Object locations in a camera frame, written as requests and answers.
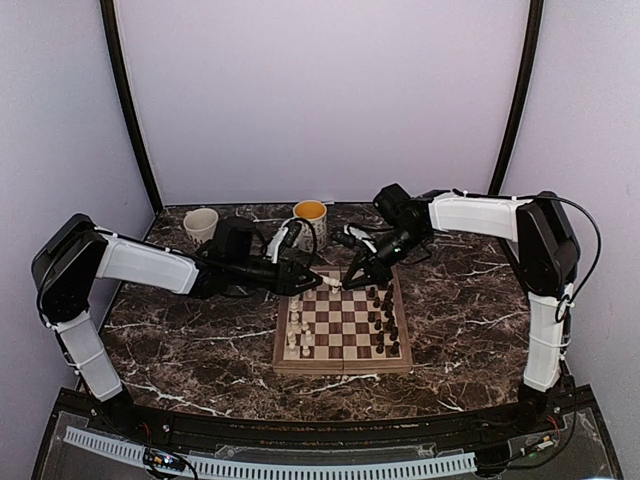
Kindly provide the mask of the yellow inside patterned mug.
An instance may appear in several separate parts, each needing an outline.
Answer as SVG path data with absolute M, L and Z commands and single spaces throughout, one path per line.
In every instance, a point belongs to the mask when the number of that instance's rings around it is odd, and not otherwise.
M 327 244 L 327 206 L 317 200 L 304 200 L 293 207 L 293 215 L 305 220 L 296 242 L 299 250 L 312 253 L 313 246 L 319 252 Z

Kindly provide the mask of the white ceramic mug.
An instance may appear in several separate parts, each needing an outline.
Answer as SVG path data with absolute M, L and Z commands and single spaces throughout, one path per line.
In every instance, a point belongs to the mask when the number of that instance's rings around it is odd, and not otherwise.
M 188 211 L 183 219 L 184 230 L 195 247 L 200 247 L 213 239 L 219 214 L 212 208 L 198 208 Z

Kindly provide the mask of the black frame post left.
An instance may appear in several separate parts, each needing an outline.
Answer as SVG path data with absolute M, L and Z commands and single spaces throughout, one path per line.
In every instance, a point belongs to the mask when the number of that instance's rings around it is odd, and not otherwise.
M 116 18 L 116 3 L 112 0 L 100 0 L 99 5 L 112 74 L 129 141 L 147 198 L 152 211 L 157 215 L 163 210 L 164 205 L 144 145 L 143 135 L 129 84 L 124 51 Z

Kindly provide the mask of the white chess queen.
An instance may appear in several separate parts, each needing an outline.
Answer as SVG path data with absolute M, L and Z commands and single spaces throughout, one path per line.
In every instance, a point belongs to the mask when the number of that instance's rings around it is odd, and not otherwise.
M 342 288 L 341 280 L 338 278 L 323 276 L 322 279 L 323 283 L 328 285 L 332 290 L 340 290 Z

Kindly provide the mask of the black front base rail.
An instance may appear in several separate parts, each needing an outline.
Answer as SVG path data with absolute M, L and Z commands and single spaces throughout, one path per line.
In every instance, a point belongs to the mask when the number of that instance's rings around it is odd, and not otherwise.
M 590 387 L 563 391 L 547 411 L 524 417 L 517 403 L 468 412 L 399 417 L 388 407 L 367 404 L 343 406 L 323 400 L 318 407 L 286 399 L 283 412 L 273 420 L 241 418 L 236 411 L 220 412 L 176 396 L 146 405 L 134 400 L 130 412 L 137 422 L 131 438 L 155 446 L 210 449 L 217 444 L 289 449 L 374 448 L 435 443 L 440 447 L 480 450 L 503 447 L 525 434 L 550 432 L 564 441 L 573 411 L 590 408 L 595 398 Z

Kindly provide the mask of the wooden chess board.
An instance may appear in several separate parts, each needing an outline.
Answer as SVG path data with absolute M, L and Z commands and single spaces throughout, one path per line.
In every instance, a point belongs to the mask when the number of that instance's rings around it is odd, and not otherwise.
M 297 349 L 289 353 L 293 338 Z M 281 374 L 409 372 L 413 357 L 398 279 L 348 291 L 322 284 L 281 298 L 272 365 Z

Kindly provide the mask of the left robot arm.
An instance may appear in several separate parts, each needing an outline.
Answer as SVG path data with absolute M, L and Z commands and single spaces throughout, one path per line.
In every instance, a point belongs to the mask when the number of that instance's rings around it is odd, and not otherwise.
M 92 317 L 95 287 L 137 284 L 195 299 L 228 296 L 240 287 L 295 297 L 323 280 L 309 266 L 281 256 L 291 234 L 285 227 L 266 240 L 250 220 L 227 217 L 211 239 L 187 253 L 120 235 L 76 213 L 32 260 L 36 309 L 69 366 L 103 405 L 103 421 L 120 436 L 131 436 L 141 427 L 141 415 L 129 405 L 131 396 L 99 334 L 102 324 Z

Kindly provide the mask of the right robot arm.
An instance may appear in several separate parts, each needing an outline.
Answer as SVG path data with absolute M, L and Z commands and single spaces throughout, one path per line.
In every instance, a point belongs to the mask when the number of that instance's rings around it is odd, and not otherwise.
M 577 277 L 580 247 L 561 199 L 550 191 L 533 196 L 491 197 L 460 190 L 431 190 L 412 197 L 402 187 L 383 188 L 374 205 L 391 230 L 358 253 L 342 279 L 345 290 L 382 285 L 391 268 L 435 232 L 465 232 L 517 246 L 516 272 L 530 304 L 524 384 L 540 392 L 560 377 L 568 342 L 564 316 Z

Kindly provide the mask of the black frame post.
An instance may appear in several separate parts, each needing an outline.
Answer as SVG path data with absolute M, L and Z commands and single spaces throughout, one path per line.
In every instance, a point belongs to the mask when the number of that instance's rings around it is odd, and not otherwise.
M 99 5 L 112 74 L 129 141 L 147 198 L 152 211 L 157 215 L 163 210 L 164 205 L 144 145 L 143 135 L 129 84 L 124 51 L 116 18 L 116 3 L 112 0 L 100 0 Z
M 500 193 L 512 159 L 533 73 L 543 11 L 543 0 L 531 0 L 529 2 L 527 23 L 513 98 L 503 139 L 489 183 L 488 193 L 490 195 L 498 195 Z

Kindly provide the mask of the black frame post right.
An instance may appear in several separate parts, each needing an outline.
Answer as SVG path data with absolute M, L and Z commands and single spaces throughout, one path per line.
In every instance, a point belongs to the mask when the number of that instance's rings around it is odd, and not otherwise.
M 489 183 L 488 193 L 490 195 L 498 195 L 500 193 L 512 159 L 533 73 L 543 11 L 543 0 L 531 0 L 529 2 L 527 23 L 513 98 L 503 139 Z

